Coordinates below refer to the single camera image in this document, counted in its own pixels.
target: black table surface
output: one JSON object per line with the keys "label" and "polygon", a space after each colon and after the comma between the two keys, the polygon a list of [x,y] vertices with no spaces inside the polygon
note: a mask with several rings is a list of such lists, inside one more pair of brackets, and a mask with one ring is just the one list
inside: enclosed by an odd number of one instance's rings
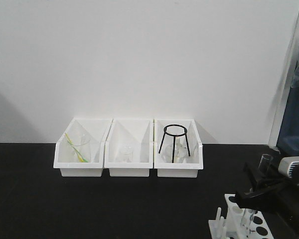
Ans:
{"label": "black table surface", "polygon": [[[210,239],[208,220],[225,193],[250,188],[245,161],[255,165],[264,145],[204,145],[197,178],[62,177],[53,169],[55,144],[0,143],[0,239]],[[294,238],[264,214],[276,239]]]}

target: storage bin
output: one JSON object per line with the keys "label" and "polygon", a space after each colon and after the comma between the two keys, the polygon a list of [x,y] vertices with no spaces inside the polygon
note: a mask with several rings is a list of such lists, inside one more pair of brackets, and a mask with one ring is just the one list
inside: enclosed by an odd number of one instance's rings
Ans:
{"label": "storage bin", "polygon": [[153,168],[153,120],[114,119],[104,167],[112,177],[148,177]]}
{"label": "storage bin", "polygon": [[[187,129],[187,139],[190,156],[187,153],[186,137],[176,137],[179,144],[183,145],[185,151],[181,157],[174,156],[175,162],[172,163],[173,137],[165,135],[164,141],[159,153],[159,148],[164,135],[164,128],[167,125],[182,125]],[[184,131],[181,127],[175,128],[175,134],[181,134]],[[193,119],[155,119],[154,120],[154,168],[157,168],[158,177],[185,177],[195,178],[199,169],[203,169],[203,151],[202,142]]]}
{"label": "storage bin", "polygon": [[[104,146],[111,127],[112,119],[73,119],[55,147],[54,168],[59,168],[63,177],[100,177],[104,166]],[[71,145],[77,132],[88,138],[85,145],[87,157]]]}

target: white wall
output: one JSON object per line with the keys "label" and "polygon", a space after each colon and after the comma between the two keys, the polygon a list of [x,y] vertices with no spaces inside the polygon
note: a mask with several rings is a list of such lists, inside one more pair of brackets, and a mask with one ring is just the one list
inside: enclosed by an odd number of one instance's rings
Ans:
{"label": "white wall", "polygon": [[0,0],[0,142],[73,116],[194,118],[267,144],[299,0]]}

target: glassware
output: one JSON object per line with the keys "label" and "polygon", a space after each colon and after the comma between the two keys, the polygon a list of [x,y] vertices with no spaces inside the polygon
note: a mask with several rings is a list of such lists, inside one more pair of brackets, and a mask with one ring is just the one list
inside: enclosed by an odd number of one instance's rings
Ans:
{"label": "glassware", "polygon": [[[168,162],[172,162],[172,154],[173,154],[173,144],[170,144],[165,149],[166,160]],[[174,150],[174,163],[183,163],[185,157],[187,156],[187,148],[185,148],[181,143],[179,138],[175,140],[175,150]]]}
{"label": "glassware", "polygon": [[133,148],[130,146],[123,146],[120,148],[120,161],[131,163],[133,161]]}
{"label": "glassware", "polygon": [[273,161],[273,157],[269,154],[261,155],[260,163],[258,166],[259,171],[261,171],[265,176],[268,175],[270,165]]}
{"label": "glassware", "polygon": [[90,136],[82,127],[73,125],[71,133],[65,133],[69,146],[73,150],[74,162],[91,162]]}

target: rack hole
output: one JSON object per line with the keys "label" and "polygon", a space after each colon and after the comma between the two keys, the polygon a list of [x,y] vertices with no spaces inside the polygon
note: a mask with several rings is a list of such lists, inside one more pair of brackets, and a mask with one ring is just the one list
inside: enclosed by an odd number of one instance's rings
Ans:
{"label": "rack hole", "polygon": [[254,223],[260,225],[263,223],[263,220],[260,217],[254,216]]}
{"label": "rack hole", "polygon": [[235,197],[234,197],[234,196],[230,196],[228,199],[229,199],[229,201],[231,201],[232,203],[235,203],[235,202],[236,202],[236,200],[235,200]]}
{"label": "rack hole", "polygon": [[261,236],[267,236],[268,235],[268,231],[263,227],[257,227],[256,231]]}

